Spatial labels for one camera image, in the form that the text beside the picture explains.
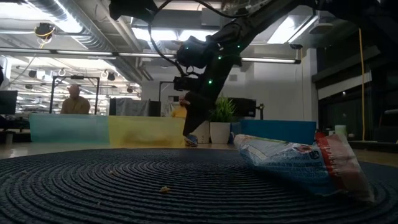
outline man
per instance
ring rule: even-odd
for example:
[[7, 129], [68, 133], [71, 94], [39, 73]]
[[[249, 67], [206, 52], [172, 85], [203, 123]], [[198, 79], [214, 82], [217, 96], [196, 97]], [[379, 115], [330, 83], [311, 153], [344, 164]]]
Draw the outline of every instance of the man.
[[180, 106], [173, 110], [172, 117], [185, 119], [187, 117], [187, 109], [185, 108], [185, 105], [189, 105], [190, 102], [186, 101], [184, 96], [180, 96], [178, 98], [178, 102], [180, 103]]
[[[184, 96], [180, 96], [178, 98], [178, 102], [180, 103], [180, 106], [173, 110], [172, 117], [185, 119], [187, 117], [187, 109], [185, 106], [189, 105], [190, 102], [185, 100]], [[185, 145], [189, 147], [197, 147], [198, 138], [192, 134], [189, 134], [185, 137]]]
[[62, 103], [61, 114], [88, 114], [90, 103], [81, 97], [79, 86], [73, 84], [68, 88], [70, 97]]

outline chip bag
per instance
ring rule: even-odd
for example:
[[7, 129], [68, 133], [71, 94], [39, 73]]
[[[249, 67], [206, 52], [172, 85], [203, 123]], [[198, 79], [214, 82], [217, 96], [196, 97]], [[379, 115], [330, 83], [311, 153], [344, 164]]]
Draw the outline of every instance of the chip bag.
[[369, 182], [344, 136], [327, 136], [309, 146], [239, 134], [234, 144], [254, 169], [296, 182], [314, 194], [348, 192], [359, 200], [374, 201]]

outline round woven rug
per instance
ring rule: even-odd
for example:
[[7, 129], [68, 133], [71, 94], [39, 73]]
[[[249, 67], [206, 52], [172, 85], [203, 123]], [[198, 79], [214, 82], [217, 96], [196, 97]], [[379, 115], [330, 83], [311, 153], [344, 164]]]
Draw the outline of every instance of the round woven rug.
[[0, 223], [398, 223], [398, 169], [361, 166], [372, 205], [259, 177], [236, 151], [97, 149], [3, 159]]

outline computer monitor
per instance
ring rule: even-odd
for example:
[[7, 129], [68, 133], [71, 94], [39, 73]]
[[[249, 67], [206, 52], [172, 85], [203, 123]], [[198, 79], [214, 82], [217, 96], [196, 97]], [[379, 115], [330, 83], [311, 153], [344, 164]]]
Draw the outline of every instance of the computer monitor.
[[0, 91], [0, 114], [15, 114], [18, 91]]

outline food crumb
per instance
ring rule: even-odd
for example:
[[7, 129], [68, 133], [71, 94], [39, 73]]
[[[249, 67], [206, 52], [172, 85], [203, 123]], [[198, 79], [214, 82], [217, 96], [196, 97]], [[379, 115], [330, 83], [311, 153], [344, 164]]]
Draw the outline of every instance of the food crumb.
[[162, 193], [162, 194], [166, 194], [166, 193], [168, 193], [170, 191], [170, 188], [168, 188], [167, 186], [164, 186], [164, 187], [162, 187], [161, 189], [160, 189], [160, 193]]

